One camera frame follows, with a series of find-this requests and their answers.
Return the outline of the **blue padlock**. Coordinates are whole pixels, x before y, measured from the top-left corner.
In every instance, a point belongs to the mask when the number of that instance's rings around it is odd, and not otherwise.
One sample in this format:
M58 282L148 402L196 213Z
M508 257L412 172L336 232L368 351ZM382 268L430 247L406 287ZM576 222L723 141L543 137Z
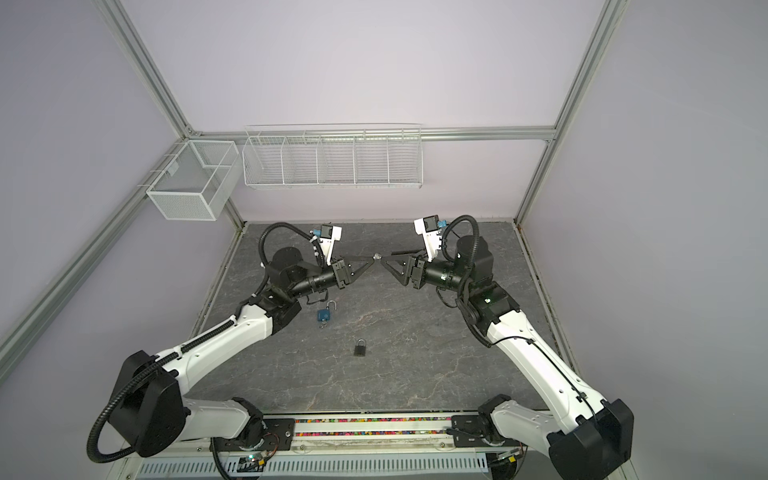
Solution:
M337 303L335 300L329 300L323 308L317 311L317 322L320 326L321 322L329 323L332 319L332 314L337 310Z

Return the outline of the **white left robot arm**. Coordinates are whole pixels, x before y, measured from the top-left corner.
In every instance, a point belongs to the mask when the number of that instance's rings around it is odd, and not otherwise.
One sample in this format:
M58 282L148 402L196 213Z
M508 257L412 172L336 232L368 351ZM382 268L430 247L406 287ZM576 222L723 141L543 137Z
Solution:
M132 453L150 457L176 442L202 438L259 447L266 427L252 403L240 397L195 400L188 393L231 357L285 328L300 312L301 298L343 289L374 262L353 256L318 266L294 247L280 249L266 264L262 284L233 315L180 345L155 355L140 350L124 361L88 435L88 457L95 463Z

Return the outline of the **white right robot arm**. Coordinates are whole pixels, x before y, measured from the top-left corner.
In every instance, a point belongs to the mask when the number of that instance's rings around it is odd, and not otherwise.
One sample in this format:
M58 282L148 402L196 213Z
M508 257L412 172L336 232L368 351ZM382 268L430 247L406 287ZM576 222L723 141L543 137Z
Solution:
M494 258L484 238L460 238L452 260L408 253L385 256L381 263L404 286L456 293L470 333L503 352L547 405L539 412L506 395L486 401L478 409L486 440L516 440L546 454L563 479L605 479L630 459L633 412L581 380L537 333L494 280Z

